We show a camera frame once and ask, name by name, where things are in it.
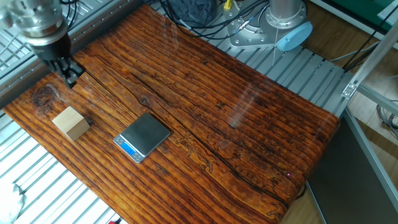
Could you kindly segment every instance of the black cable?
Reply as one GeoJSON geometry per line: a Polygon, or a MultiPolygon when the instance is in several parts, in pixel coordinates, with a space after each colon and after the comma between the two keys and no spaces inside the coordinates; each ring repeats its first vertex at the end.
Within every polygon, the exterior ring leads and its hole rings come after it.
{"type": "Polygon", "coordinates": [[[61,4],[73,4],[73,3],[76,3],[76,2],[78,2],[79,0],[68,0],[67,2],[65,2],[65,1],[63,1],[63,0],[60,0],[60,3],[61,4]]]}
{"type": "Polygon", "coordinates": [[[68,18],[69,18],[69,15],[70,15],[70,4],[68,4],[67,20],[68,20],[68,18]]]}
{"type": "Polygon", "coordinates": [[[367,50],[365,53],[363,53],[361,56],[359,56],[357,59],[355,59],[355,61],[353,63],[349,64],[347,66],[347,68],[345,69],[345,72],[348,72],[351,69],[353,69],[354,67],[357,67],[359,64],[361,64],[361,62],[373,52],[373,50],[377,47],[377,45],[378,44],[373,46],[371,49],[367,50]]]}
{"type": "Polygon", "coordinates": [[[68,26],[69,29],[73,26],[73,23],[75,23],[76,15],[77,15],[77,1],[75,1],[75,12],[73,12],[72,20],[69,23],[69,26],[68,26]]]}
{"type": "Polygon", "coordinates": [[[228,36],[226,36],[226,37],[220,37],[220,38],[214,38],[214,37],[213,37],[213,36],[214,36],[215,34],[217,34],[219,31],[223,30],[229,23],[231,23],[232,21],[234,21],[234,20],[237,19],[237,18],[248,16],[250,13],[252,13],[252,11],[253,11],[256,7],[260,6],[260,5],[263,4],[263,3],[265,3],[265,1],[264,1],[264,2],[263,2],[263,1],[254,2],[254,3],[252,3],[250,6],[246,7],[246,8],[243,9],[243,10],[241,10],[241,11],[240,11],[235,17],[233,17],[232,19],[228,19],[228,20],[226,20],[226,21],[224,21],[224,22],[220,22],[219,24],[213,24],[213,25],[211,25],[211,26],[188,26],[187,24],[182,24],[182,23],[179,22],[179,21],[180,21],[180,18],[178,17],[177,13],[174,11],[174,9],[173,9],[173,7],[171,6],[169,0],[163,0],[163,1],[160,2],[160,4],[161,4],[163,10],[165,11],[167,17],[168,17],[172,22],[174,22],[175,25],[178,27],[178,29],[180,29],[180,31],[182,31],[185,35],[188,35],[188,36],[190,36],[190,37],[205,37],[205,38],[211,39],[211,40],[224,40],[224,39],[227,39],[227,38],[230,38],[230,37],[236,35],[240,30],[238,30],[238,32],[235,32],[235,33],[233,33],[233,34],[231,34],[231,35],[228,35],[228,36]],[[189,29],[190,31],[196,33],[197,35],[192,35],[191,33],[185,32],[183,29],[181,29],[180,26],[186,27],[187,29],[189,29]],[[210,34],[201,34],[201,33],[199,33],[199,32],[196,30],[196,29],[212,29],[212,28],[219,27],[219,26],[221,26],[221,27],[220,27],[218,30],[216,30],[216,31],[214,31],[214,32],[212,32],[212,33],[210,33],[210,34]]]}
{"type": "Polygon", "coordinates": [[[347,72],[346,68],[348,67],[349,63],[360,53],[360,51],[366,46],[366,44],[371,41],[371,39],[374,37],[376,34],[377,30],[381,28],[381,26],[387,21],[387,19],[398,9],[398,5],[386,16],[386,18],[383,19],[383,21],[378,25],[378,27],[374,30],[374,32],[370,35],[370,37],[365,41],[365,43],[362,45],[362,47],[355,52],[355,54],[345,63],[343,66],[343,69],[347,72]]]}
{"type": "MultiPolygon", "coordinates": [[[[244,17],[247,16],[248,14],[250,14],[250,10],[254,9],[255,7],[259,6],[260,4],[264,3],[262,1],[258,1],[258,2],[254,2],[251,5],[249,5],[247,8],[241,10],[236,16],[234,16],[231,19],[225,20],[224,22],[220,22],[218,24],[213,24],[210,26],[190,26],[190,28],[192,29],[211,29],[211,28],[215,28],[215,27],[219,27],[219,26],[223,26],[225,24],[229,24],[232,21],[234,21],[235,19],[239,18],[239,17],[244,17]]],[[[160,2],[160,5],[162,6],[163,10],[166,12],[167,16],[169,17],[170,20],[172,20],[174,23],[180,25],[180,26],[184,26],[183,24],[179,23],[178,21],[180,20],[180,18],[178,17],[178,15],[175,13],[173,7],[170,4],[169,0],[163,0],[160,2]]]]}

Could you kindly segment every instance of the metal frame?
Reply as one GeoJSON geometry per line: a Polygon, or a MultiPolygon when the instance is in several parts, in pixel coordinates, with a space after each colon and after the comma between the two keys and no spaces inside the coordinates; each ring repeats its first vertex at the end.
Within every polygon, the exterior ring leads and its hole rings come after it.
{"type": "Polygon", "coordinates": [[[374,67],[384,58],[390,48],[398,41],[398,22],[396,22],[373,50],[370,56],[365,60],[361,68],[356,72],[354,77],[349,81],[347,87],[342,92],[345,98],[351,98],[357,88],[368,77],[374,67]]]}

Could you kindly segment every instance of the wood grain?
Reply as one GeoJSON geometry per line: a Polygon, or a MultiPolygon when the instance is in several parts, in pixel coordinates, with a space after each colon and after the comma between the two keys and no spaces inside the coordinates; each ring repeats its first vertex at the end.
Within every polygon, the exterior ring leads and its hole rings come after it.
{"type": "Polygon", "coordinates": [[[143,6],[4,111],[129,223],[278,223],[339,120],[143,6]],[[76,142],[51,122],[91,121],[76,142]],[[172,135],[140,164],[113,138],[145,112],[172,135]]]}

